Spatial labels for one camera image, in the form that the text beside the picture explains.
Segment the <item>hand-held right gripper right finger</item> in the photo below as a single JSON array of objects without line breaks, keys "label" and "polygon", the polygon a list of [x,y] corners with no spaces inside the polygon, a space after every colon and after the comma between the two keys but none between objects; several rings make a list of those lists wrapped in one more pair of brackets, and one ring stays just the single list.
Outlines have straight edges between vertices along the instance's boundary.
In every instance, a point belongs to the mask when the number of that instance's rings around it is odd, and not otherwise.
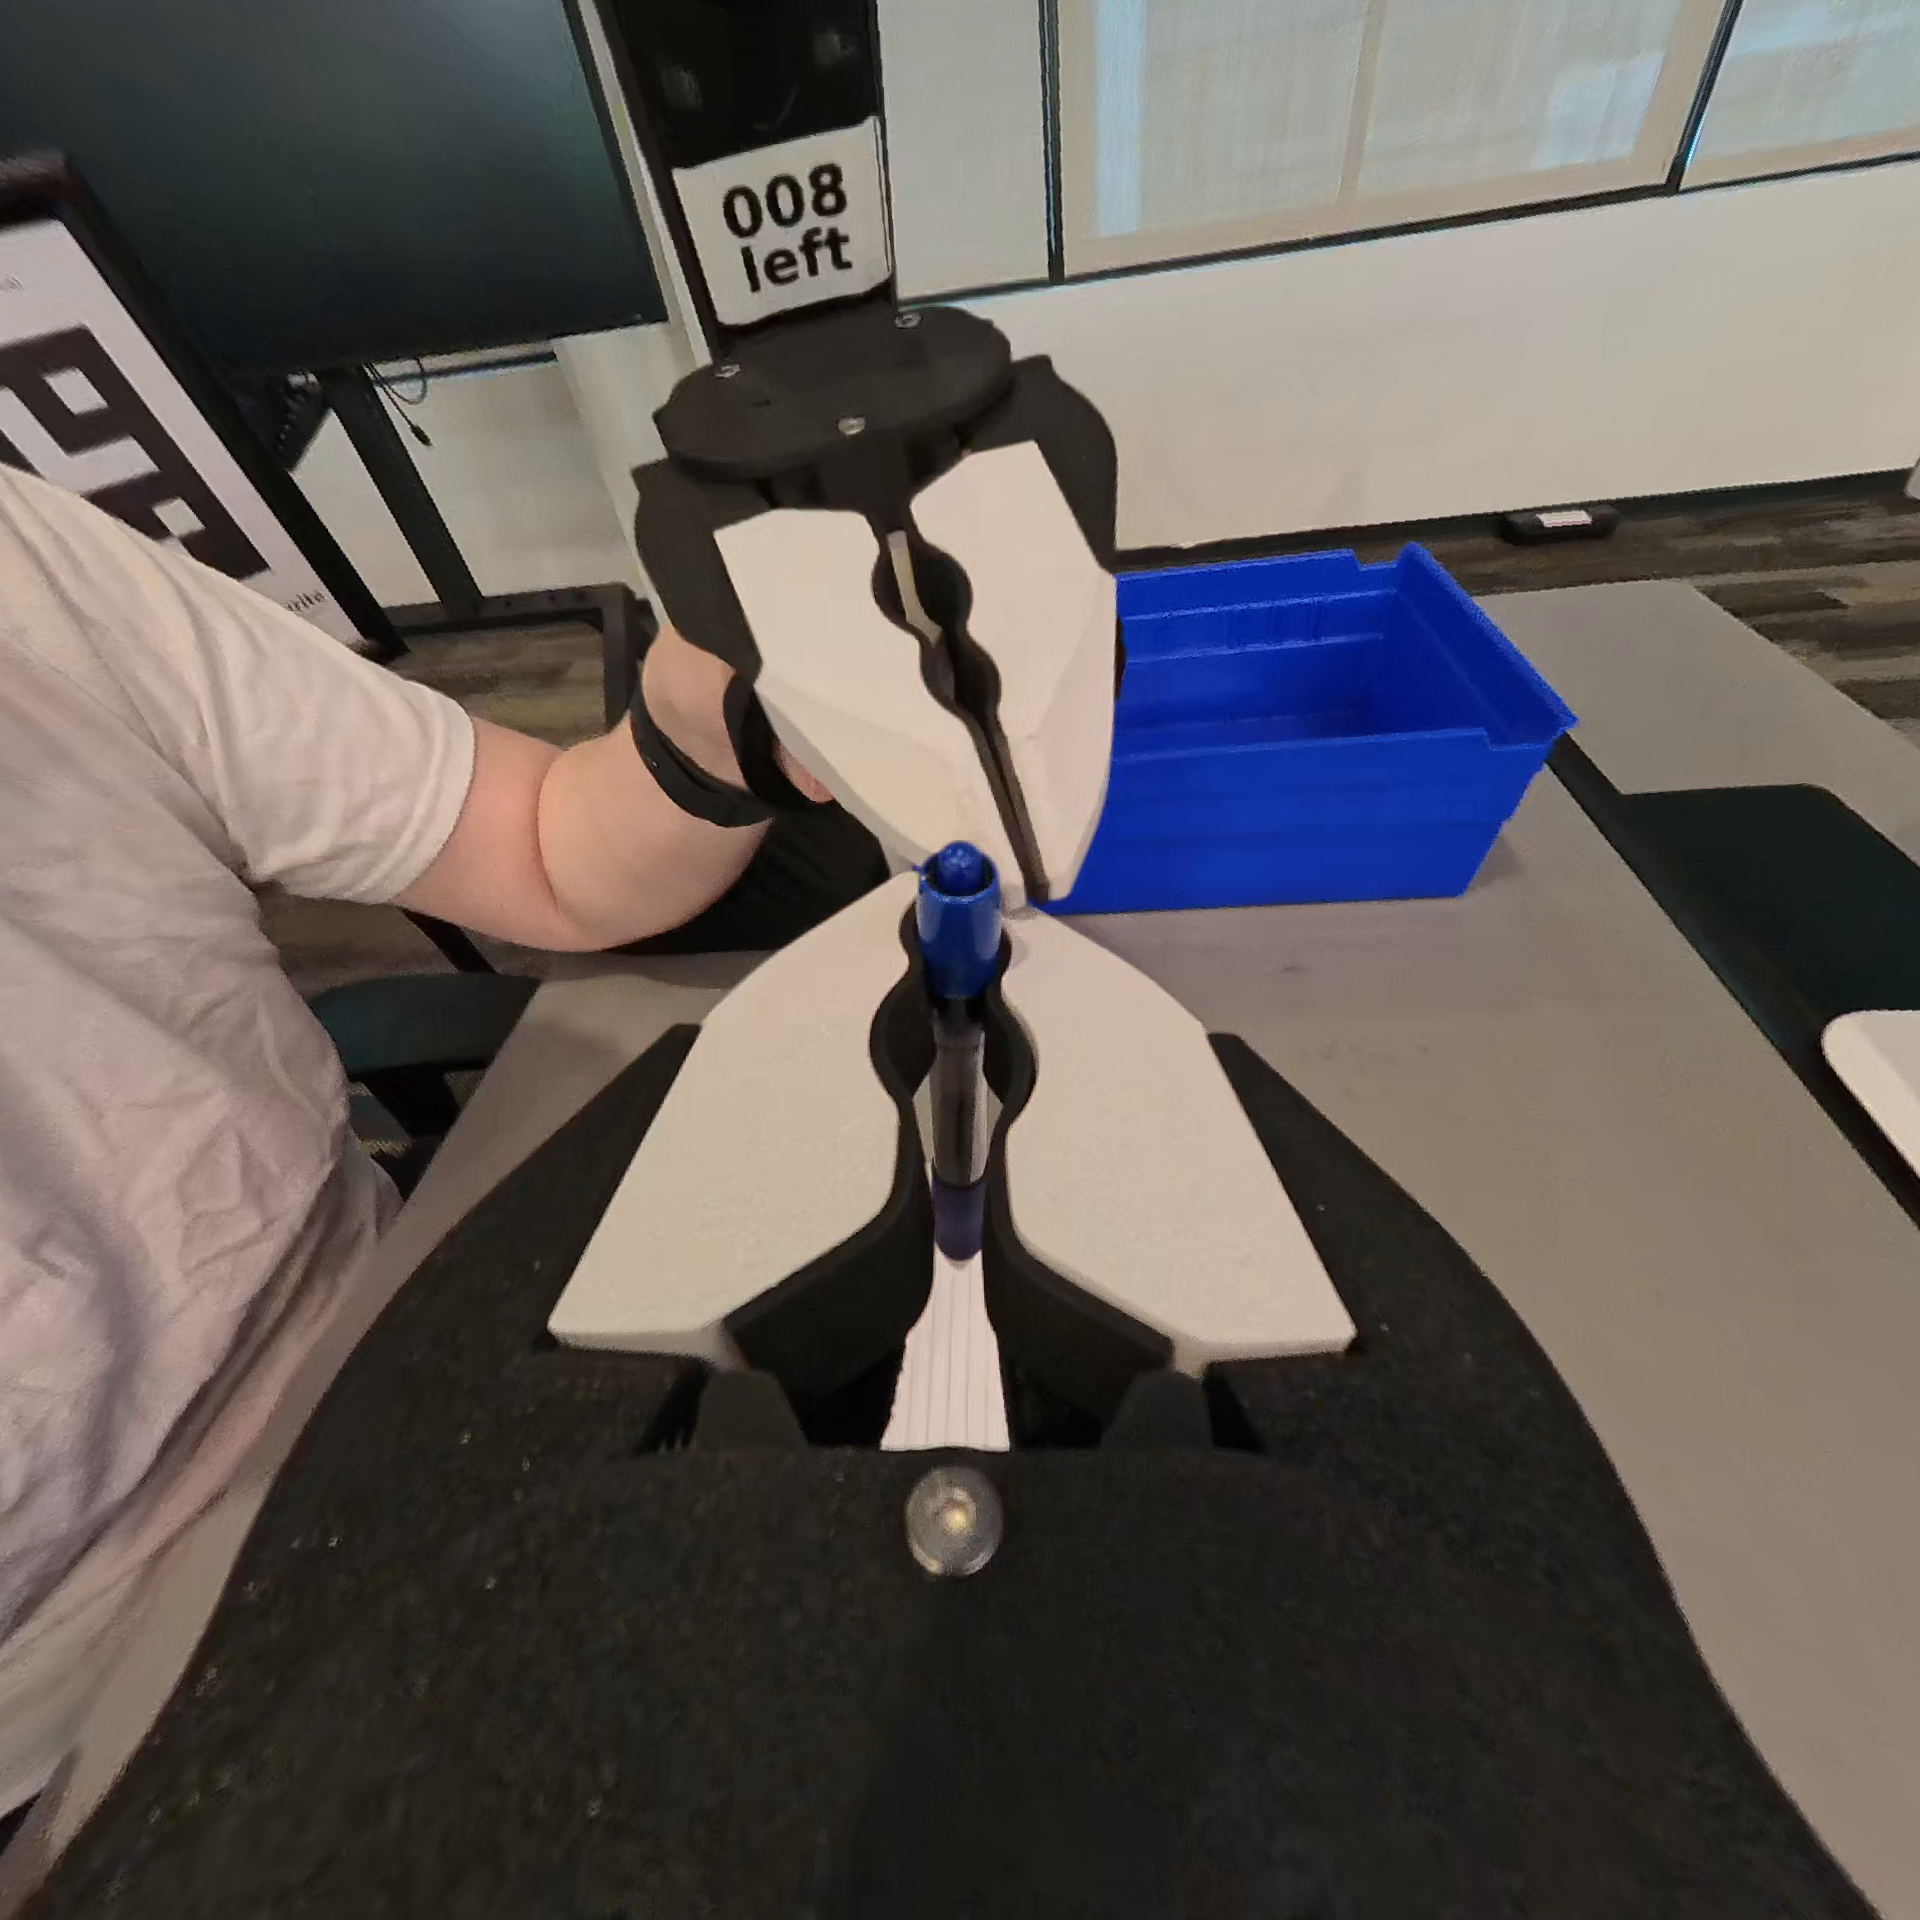
[{"label": "hand-held right gripper right finger", "polygon": [[982,1006],[999,1102],[982,1288],[1025,1374],[1343,1352],[1355,1322],[1207,1028],[1042,913]]}]

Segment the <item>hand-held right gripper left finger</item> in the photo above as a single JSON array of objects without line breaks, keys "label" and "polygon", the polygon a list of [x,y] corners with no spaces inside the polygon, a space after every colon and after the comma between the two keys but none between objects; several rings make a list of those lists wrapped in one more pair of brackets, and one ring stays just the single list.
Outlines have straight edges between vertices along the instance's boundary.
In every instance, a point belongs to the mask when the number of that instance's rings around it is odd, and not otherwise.
[{"label": "hand-held right gripper left finger", "polygon": [[763,1374],[869,1374],[930,1292],[914,885],[766,957],[690,1036],[547,1327]]}]

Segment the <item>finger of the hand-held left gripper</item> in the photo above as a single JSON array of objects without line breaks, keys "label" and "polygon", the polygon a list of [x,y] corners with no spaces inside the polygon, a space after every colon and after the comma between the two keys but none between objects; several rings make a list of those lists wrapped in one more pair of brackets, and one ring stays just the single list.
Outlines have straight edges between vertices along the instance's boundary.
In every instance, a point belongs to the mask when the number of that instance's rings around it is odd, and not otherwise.
[{"label": "finger of the hand-held left gripper", "polygon": [[1115,580],[1097,562],[1037,442],[974,449],[911,502],[929,553],[956,568],[951,605],[1037,887],[1067,893],[1114,769]]},{"label": "finger of the hand-held left gripper", "polygon": [[787,754],[901,866],[970,841],[1011,904],[1039,903],[977,730],[925,678],[925,649],[876,597],[881,541],[855,512],[772,509],[716,532]]}]

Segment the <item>white lined notepad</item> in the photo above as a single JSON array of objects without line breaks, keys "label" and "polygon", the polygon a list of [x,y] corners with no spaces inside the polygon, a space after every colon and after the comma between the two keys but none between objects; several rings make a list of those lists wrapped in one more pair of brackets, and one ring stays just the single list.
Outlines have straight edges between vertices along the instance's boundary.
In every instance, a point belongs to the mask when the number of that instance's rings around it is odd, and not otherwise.
[{"label": "white lined notepad", "polygon": [[925,1310],[906,1336],[881,1450],[1012,1446],[1001,1346],[986,1300],[982,1261],[935,1254]]}]

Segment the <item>blue pen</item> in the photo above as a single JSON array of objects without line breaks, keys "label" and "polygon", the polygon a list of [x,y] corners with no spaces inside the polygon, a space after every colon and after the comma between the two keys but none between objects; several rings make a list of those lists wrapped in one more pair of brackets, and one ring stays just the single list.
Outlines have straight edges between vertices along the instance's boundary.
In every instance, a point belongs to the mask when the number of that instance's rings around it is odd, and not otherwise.
[{"label": "blue pen", "polygon": [[951,841],[919,866],[919,957],[929,994],[929,1170],[938,1249],[981,1249],[988,1172],[986,1006],[1001,956],[1001,880],[986,850]]}]

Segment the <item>person's left forearm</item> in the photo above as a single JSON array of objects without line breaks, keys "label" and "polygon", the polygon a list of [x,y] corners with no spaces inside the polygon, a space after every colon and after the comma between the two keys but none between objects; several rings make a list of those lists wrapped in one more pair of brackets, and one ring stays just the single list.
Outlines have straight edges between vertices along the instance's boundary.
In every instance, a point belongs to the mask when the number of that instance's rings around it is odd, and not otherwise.
[{"label": "person's left forearm", "polygon": [[473,718],[457,817],[394,903],[514,946],[604,952],[702,913],[766,831],[676,806],[629,726],[558,750]]}]

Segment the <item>person's left hand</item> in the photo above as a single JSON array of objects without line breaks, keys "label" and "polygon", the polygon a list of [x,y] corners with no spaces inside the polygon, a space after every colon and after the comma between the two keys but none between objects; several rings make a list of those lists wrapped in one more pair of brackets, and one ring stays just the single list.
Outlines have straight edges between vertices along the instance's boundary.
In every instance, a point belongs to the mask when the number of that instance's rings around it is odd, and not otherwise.
[{"label": "person's left hand", "polygon": [[779,740],[754,684],[669,624],[639,655],[629,726],[652,780],[702,824],[762,828],[833,802]]}]

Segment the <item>black display stand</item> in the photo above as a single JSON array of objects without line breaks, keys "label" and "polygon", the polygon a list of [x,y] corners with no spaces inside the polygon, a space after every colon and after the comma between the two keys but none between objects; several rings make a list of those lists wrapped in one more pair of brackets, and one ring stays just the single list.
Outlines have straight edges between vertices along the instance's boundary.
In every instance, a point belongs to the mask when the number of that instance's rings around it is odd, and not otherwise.
[{"label": "black display stand", "polygon": [[313,417],[290,474],[402,639],[598,620],[642,592],[550,357],[284,389]]}]

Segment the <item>blue plastic bin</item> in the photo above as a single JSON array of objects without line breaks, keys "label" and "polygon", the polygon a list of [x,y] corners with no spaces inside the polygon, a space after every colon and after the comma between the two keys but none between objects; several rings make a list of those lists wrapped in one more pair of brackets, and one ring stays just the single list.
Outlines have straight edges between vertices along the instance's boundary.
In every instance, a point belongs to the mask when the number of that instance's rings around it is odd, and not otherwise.
[{"label": "blue plastic bin", "polygon": [[1577,725],[1419,543],[1134,568],[1117,613],[1062,917],[1462,895]]}]

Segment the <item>dark teal chair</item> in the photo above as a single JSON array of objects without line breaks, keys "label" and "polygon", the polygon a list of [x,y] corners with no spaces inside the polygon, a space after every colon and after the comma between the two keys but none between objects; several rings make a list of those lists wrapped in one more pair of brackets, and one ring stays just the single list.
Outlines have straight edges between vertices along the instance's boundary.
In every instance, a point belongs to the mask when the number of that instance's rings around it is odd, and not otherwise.
[{"label": "dark teal chair", "polygon": [[401,1194],[457,1125],[460,1085],[491,1068],[538,986],[532,975],[445,970],[343,983],[306,1001],[341,1061],[353,1136]]}]

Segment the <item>large black display screen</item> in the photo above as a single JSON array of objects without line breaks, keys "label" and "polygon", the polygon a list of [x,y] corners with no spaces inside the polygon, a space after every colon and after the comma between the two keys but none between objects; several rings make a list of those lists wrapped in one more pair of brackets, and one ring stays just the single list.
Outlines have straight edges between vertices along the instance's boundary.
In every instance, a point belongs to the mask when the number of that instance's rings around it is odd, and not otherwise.
[{"label": "large black display screen", "polygon": [[575,26],[558,1],[5,1],[5,154],[69,159],[229,369],[657,325]]}]

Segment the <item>frosted glass window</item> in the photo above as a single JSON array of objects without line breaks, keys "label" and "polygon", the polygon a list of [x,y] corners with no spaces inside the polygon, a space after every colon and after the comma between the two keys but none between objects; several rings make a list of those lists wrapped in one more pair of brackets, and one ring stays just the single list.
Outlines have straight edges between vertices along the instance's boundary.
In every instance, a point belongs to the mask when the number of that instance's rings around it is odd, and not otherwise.
[{"label": "frosted glass window", "polygon": [[1054,7],[1060,273],[1915,154],[1906,1]]}]

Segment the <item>person in white shirt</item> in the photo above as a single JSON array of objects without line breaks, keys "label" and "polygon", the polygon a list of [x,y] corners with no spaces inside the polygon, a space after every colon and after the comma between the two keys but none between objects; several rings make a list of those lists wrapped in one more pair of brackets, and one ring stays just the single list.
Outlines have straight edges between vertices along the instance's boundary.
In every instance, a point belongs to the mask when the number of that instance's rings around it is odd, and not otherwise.
[{"label": "person in white shirt", "polygon": [[258,895],[394,903],[473,751],[453,700],[5,471],[5,1815],[397,1208]]}]

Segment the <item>dark teal desk mat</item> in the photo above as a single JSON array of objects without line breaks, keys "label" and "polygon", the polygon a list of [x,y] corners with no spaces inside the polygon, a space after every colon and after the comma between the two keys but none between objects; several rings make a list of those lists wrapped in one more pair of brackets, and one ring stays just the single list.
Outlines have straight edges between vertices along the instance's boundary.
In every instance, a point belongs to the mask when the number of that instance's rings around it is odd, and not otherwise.
[{"label": "dark teal desk mat", "polygon": [[1625,792],[1571,736],[1547,762],[1858,1159],[1918,1218],[1915,1167],[1823,1049],[1841,1017],[1918,1008],[1915,862],[1817,783]]}]

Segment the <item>framed black-white marker sign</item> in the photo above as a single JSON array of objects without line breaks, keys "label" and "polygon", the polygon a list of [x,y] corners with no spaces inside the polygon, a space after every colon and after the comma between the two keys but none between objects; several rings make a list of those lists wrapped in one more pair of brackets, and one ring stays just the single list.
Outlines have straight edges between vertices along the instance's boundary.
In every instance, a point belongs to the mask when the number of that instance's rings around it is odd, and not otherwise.
[{"label": "framed black-white marker sign", "polygon": [[3,455],[364,655],[404,652],[282,456],[55,152],[3,161]]}]

